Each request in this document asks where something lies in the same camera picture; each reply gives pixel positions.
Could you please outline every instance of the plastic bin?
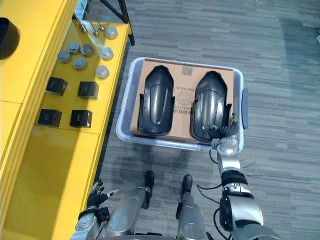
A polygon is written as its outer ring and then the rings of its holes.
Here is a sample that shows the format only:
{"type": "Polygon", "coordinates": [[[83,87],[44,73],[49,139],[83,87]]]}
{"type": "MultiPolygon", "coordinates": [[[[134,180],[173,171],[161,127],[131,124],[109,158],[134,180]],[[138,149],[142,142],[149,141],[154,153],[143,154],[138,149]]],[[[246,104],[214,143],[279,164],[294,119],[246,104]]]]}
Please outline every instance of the plastic bin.
{"type": "MultiPolygon", "coordinates": [[[[202,145],[197,143],[186,143],[178,142],[172,140],[161,140],[153,139],[143,136],[136,136],[130,132],[130,124],[134,111],[138,85],[140,80],[140,74],[142,70],[142,65],[145,59],[159,60],[163,59],[148,58],[148,57],[138,57],[130,65],[129,78],[127,80],[122,103],[121,111],[116,123],[116,134],[117,136],[125,141],[136,144],[145,144],[152,146],[160,146],[167,148],[176,148],[183,150],[193,150],[193,151],[209,151],[210,146],[202,145]]],[[[182,61],[168,61],[172,63],[179,64],[192,64],[195,66],[205,66],[205,67],[215,67],[215,68],[225,68],[233,70],[233,111],[236,113],[239,122],[238,140],[240,151],[244,147],[244,129],[248,127],[248,91],[244,89],[244,76],[236,68],[225,67],[218,65],[207,65],[207,64],[197,64],[191,62],[182,61]]]]}

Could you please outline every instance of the gray carpet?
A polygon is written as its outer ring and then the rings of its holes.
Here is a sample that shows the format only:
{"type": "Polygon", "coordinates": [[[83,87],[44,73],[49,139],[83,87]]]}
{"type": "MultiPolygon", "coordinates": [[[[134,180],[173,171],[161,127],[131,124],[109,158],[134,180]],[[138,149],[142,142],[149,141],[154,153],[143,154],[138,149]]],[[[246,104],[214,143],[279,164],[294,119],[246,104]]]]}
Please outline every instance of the gray carpet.
{"type": "MultiPolygon", "coordinates": [[[[110,0],[115,6],[118,1],[110,0]]],[[[287,240],[320,239],[320,45],[318,0],[127,0],[135,46],[127,46],[109,131],[97,177],[107,190],[139,185],[155,172],[153,198],[142,210],[136,232],[175,237],[180,183],[220,183],[208,154],[121,141],[116,124],[130,63],[154,57],[238,68],[249,90],[249,129],[240,157],[262,208],[265,224],[287,240]]],[[[89,19],[118,19],[98,0],[89,19]]],[[[203,211],[206,230],[218,207],[192,194],[203,211]]],[[[207,192],[219,200],[220,190],[207,192]]],[[[117,194],[107,201],[116,204],[117,194]]]]}

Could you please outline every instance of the yellow shelf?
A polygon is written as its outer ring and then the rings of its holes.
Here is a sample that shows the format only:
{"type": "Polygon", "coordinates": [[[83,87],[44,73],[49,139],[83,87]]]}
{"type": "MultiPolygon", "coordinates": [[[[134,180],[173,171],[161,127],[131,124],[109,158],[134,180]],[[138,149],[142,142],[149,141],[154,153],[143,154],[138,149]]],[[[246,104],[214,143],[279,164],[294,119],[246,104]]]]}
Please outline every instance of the yellow shelf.
{"type": "Polygon", "coordinates": [[[77,0],[2,0],[1,17],[19,30],[14,53],[0,60],[1,219],[3,228],[13,186],[37,117],[44,89],[77,0]]]}
{"type": "MultiPolygon", "coordinates": [[[[58,128],[37,125],[32,132],[18,171],[16,183],[3,226],[3,240],[58,240],[69,239],[75,230],[79,213],[95,177],[107,123],[117,87],[123,55],[129,34],[128,24],[102,23],[117,29],[116,39],[109,40],[103,33],[92,35],[92,27],[84,22],[88,33],[80,32],[73,21],[65,36],[62,50],[69,42],[92,44],[94,55],[86,57],[87,67],[73,69],[72,61],[57,61],[51,76],[64,79],[68,85],[63,96],[45,93],[40,109],[62,112],[58,128]],[[110,47],[114,56],[104,61],[98,57],[99,49],[110,47]],[[95,69],[105,65],[109,69],[106,79],[95,77],[95,69]],[[78,97],[80,81],[99,84],[98,99],[78,97]],[[70,127],[72,110],[90,110],[90,128],[70,127]]],[[[72,60],[82,56],[72,55],[72,60]]]]}

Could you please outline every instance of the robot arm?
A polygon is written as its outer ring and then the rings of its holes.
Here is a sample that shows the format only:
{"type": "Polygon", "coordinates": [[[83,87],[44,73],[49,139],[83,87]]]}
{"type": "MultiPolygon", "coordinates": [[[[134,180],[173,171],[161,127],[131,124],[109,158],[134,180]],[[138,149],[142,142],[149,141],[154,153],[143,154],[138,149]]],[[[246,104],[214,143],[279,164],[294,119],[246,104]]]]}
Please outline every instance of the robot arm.
{"type": "Polygon", "coordinates": [[[220,225],[231,232],[234,240],[281,240],[264,226],[262,211],[251,192],[241,167],[237,139],[223,138],[212,143],[216,147],[221,176],[220,225]]]}

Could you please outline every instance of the cardboard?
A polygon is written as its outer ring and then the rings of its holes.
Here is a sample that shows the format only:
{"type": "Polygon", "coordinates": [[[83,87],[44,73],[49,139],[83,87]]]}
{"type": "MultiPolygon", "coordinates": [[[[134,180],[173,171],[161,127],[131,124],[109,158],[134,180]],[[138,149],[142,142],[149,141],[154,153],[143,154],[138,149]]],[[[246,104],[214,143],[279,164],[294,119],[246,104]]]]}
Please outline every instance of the cardboard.
{"type": "Polygon", "coordinates": [[[190,135],[190,118],[191,118],[191,107],[195,98],[195,90],[198,82],[202,77],[209,71],[216,71],[221,74],[226,86],[227,86],[227,97],[226,104],[232,104],[230,112],[233,112],[234,102],[234,72],[232,69],[226,68],[214,68],[196,66],[191,64],[178,64],[170,61],[156,61],[152,59],[146,59],[143,62],[138,91],[135,98],[133,115],[130,125],[130,131],[137,136],[149,137],[142,132],[138,131],[138,116],[140,108],[140,94],[144,94],[145,81],[148,74],[158,65],[166,66],[169,69],[174,81],[173,96],[174,110],[172,117],[171,131],[165,136],[152,137],[155,139],[162,140],[173,140],[179,142],[189,143],[201,143],[194,139],[190,135]]]}

